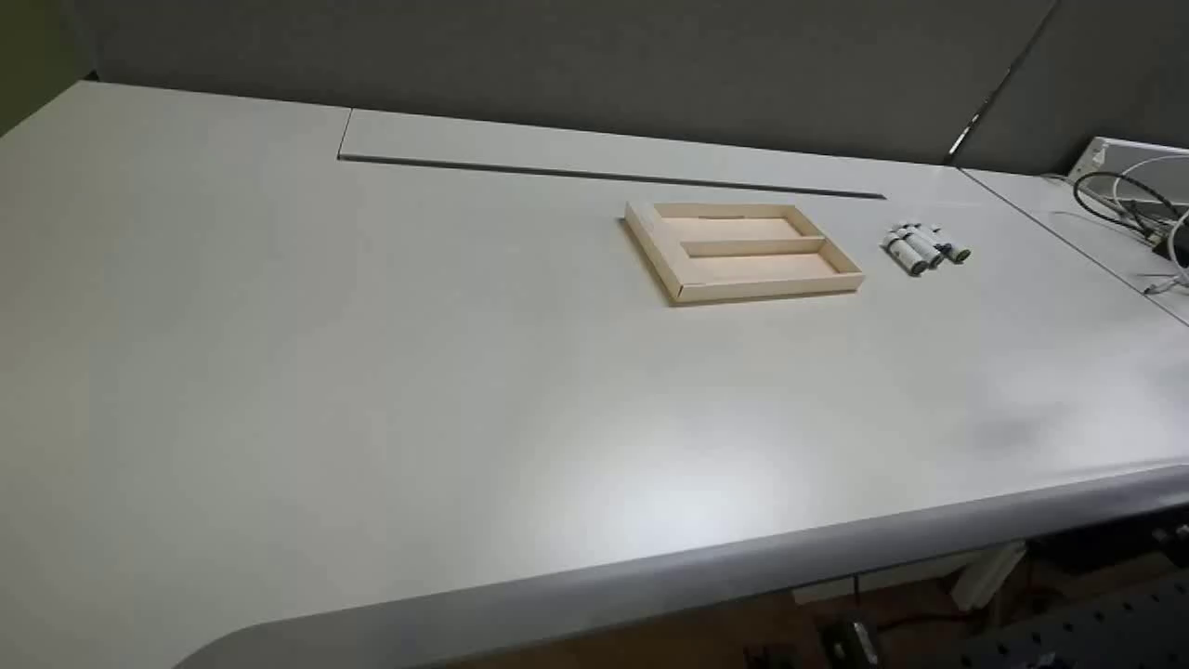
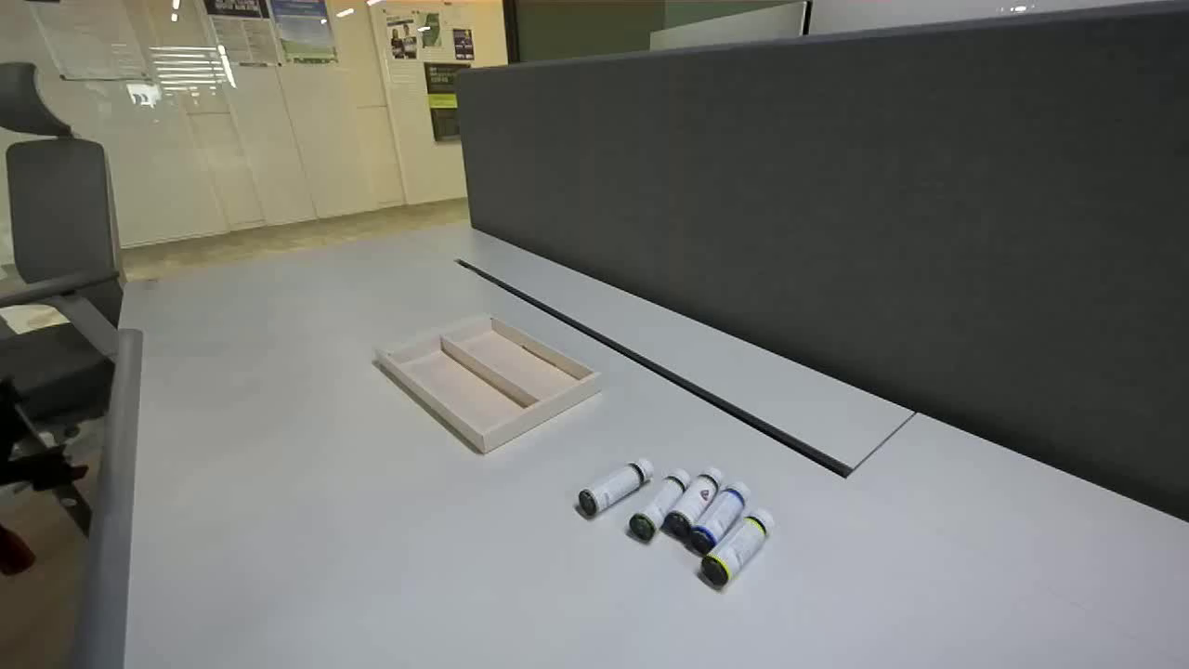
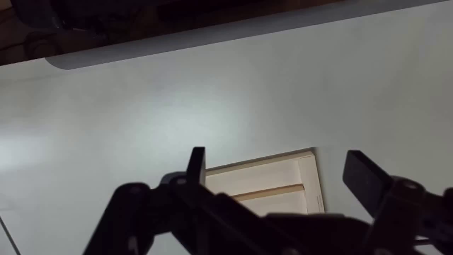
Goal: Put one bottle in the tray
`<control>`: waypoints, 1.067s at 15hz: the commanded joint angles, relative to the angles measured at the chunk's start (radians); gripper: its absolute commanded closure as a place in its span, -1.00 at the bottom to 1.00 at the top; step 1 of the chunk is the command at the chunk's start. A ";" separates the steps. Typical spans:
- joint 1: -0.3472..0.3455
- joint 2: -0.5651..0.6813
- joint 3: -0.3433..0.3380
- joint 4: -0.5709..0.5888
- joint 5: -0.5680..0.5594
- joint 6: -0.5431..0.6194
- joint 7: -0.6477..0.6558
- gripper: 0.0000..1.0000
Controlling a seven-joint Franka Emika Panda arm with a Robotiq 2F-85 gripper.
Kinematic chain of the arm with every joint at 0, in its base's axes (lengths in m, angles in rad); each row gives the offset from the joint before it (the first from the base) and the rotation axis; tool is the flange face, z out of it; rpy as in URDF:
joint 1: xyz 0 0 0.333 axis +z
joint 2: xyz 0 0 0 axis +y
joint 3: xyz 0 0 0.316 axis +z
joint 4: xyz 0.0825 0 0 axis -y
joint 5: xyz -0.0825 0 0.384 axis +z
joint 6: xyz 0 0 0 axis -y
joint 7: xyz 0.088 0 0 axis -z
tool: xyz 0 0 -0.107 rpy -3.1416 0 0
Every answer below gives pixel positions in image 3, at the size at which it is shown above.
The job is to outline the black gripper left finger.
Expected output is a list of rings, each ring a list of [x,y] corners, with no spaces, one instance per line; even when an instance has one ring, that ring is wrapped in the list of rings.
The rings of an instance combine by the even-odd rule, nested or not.
[[[187,165],[187,181],[203,184],[206,181],[206,148],[194,147]]]

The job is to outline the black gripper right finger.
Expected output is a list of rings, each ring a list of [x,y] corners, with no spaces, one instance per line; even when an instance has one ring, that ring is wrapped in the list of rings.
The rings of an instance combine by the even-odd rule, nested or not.
[[[347,151],[343,181],[371,216],[393,185],[393,177],[361,150]]]

